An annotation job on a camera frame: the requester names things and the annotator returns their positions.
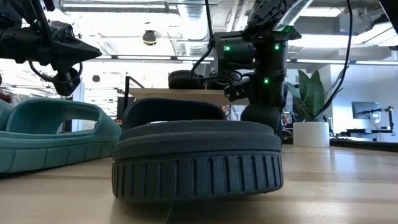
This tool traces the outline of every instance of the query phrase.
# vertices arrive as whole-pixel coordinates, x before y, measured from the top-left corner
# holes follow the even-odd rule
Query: green plant leaf
[[[304,101],[298,97],[293,96],[293,103],[298,111],[304,116],[306,121],[312,121],[314,119],[314,114],[312,111],[305,105]]]
[[[344,69],[338,74],[336,81],[331,85],[330,89],[325,92],[325,97],[328,97],[330,92],[337,86],[338,81],[341,80],[341,78],[343,78],[343,74],[344,74]]]
[[[324,122],[323,118],[323,113],[320,113],[316,118],[314,118],[312,121],[316,121],[316,122]]]
[[[305,95],[307,94],[307,88],[308,88],[308,83],[310,81],[310,78],[308,77],[308,75],[299,70],[298,71],[298,86],[300,87],[300,96],[301,99],[304,100],[305,99]]]
[[[323,92],[323,85],[318,71],[315,71],[308,83],[307,94],[305,95],[304,103],[313,114],[317,114],[322,110],[325,104]]]
[[[301,99],[300,94],[298,93],[296,87],[294,87],[293,84],[291,84],[291,83],[289,83],[289,82],[286,82],[286,83],[285,83],[285,86],[287,87],[287,89],[291,92],[291,94],[292,94],[294,97],[297,97],[297,98]]]
[[[328,100],[328,96],[326,95],[325,86],[324,86],[324,85],[322,85],[322,86],[323,86],[323,92],[324,92],[324,94],[323,94],[323,101],[326,102],[326,100]]]

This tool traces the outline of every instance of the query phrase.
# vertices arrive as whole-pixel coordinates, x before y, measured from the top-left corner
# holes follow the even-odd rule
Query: black cable
[[[191,73],[190,73],[190,78],[192,80],[212,80],[212,79],[223,79],[223,80],[227,80],[228,83],[232,86],[233,82],[230,78],[228,77],[207,77],[207,78],[198,78],[195,75],[195,70],[198,68],[198,66],[202,63],[202,61],[205,60],[205,58],[207,58],[207,56],[209,56],[209,54],[211,53],[211,50],[213,50],[214,47],[214,42],[213,42],[213,26],[211,24],[211,15],[210,15],[210,4],[209,4],[209,0],[205,0],[205,7],[206,7],[206,17],[207,17],[207,25],[208,25],[208,30],[209,30],[209,36],[210,36],[210,41],[208,44],[208,49],[206,51],[206,53],[199,58],[199,60],[197,60],[195,62],[195,64],[193,65],[192,69],[191,69]]]
[[[71,80],[67,80],[67,81],[58,81],[58,80],[55,80],[54,78],[49,78],[49,77],[47,77],[47,76],[45,76],[45,75],[42,75],[39,71],[36,70],[36,68],[33,66],[33,63],[32,63],[32,62],[29,62],[29,66],[30,66],[30,69],[32,69],[32,71],[33,71],[38,77],[40,77],[41,79],[43,79],[44,81],[46,81],[46,82],[52,82],[52,83],[59,83],[59,84],[67,84],[67,83],[71,83],[71,82],[77,80],[78,78],[80,78],[80,75],[81,75],[81,73],[82,73],[82,71],[83,71],[83,64],[80,62],[80,63],[79,63],[79,72],[77,73],[77,76],[76,76],[75,78],[72,78]]]
[[[374,121],[372,121],[370,117],[367,116],[366,119],[376,128],[376,131],[379,134],[380,141],[384,142],[384,137],[381,134],[379,127],[375,124]]]
[[[241,73],[241,72],[239,72],[239,71],[237,71],[237,70],[233,70],[233,72],[234,72],[234,73],[236,73],[237,75],[239,75],[239,79],[238,79],[238,80],[235,80],[235,81],[241,81],[241,80],[242,80],[242,78],[243,78],[243,75],[242,75],[242,73]]]
[[[333,7],[331,7],[331,8],[329,9],[329,11],[332,10],[332,9],[334,9],[334,8],[337,8],[338,10],[340,10],[341,13],[343,13],[343,10],[342,10],[340,7],[338,7],[338,5],[339,5],[339,4],[334,5]]]
[[[344,78],[346,76],[346,72],[347,72],[347,69],[348,69],[349,53],[351,51],[351,40],[353,38],[353,9],[351,7],[350,0],[346,0],[346,1],[347,1],[347,6],[348,6],[348,12],[349,12],[349,34],[348,34],[348,45],[347,45],[347,53],[346,53],[346,60],[345,60],[345,63],[344,63],[343,75],[341,76],[341,80],[340,80],[339,84],[337,85],[337,88],[334,90],[334,92],[330,96],[329,100],[325,103],[325,105],[323,106],[322,110],[320,110],[315,115],[315,117],[317,117],[318,115],[322,114],[331,105],[331,102],[333,101],[334,97],[338,93],[338,90],[340,89],[341,85],[343,84],[343,81],[344,81]]]
[[[213,39],[213,26],[211,25],[211,14],[210,14],[209,0],[205,0],[205,7],[206,7],[207,26],[209,28],[209,36],[210,36],[210,40],[211,40],[211,39]]]
[[[360,14],[359,14],[358,16],[359,16],[359,18],[362,19],[362,21],[367,22],[368,24],[373,24],[373,22],[367,21],[367,20],[363,17],[363,15],[360,15]]]

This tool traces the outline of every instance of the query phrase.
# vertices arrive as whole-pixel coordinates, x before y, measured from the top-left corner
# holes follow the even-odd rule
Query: white pot
[[[327,122],[293,123],[293,145],[302,147],[329,147]]]

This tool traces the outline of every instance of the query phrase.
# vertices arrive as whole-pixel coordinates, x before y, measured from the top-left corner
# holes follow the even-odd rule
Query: office desk
[[[279,191],[175,205],[115,200],[111,159],[0,179],[0,223],[398,223],[398,154],[284,146],[282,162]]]
[[[377,135],[382,133],[392,133],[389,129],[347,129],[348,137],[372,139],[377,141]]]

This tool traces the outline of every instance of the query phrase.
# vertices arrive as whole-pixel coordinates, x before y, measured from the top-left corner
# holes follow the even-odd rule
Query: computer monitor
[[[379,103],[376,102],[352,102],[354,119],[374,119],[379,120],[381,112],[364,113],[365,111],[380,109]]]

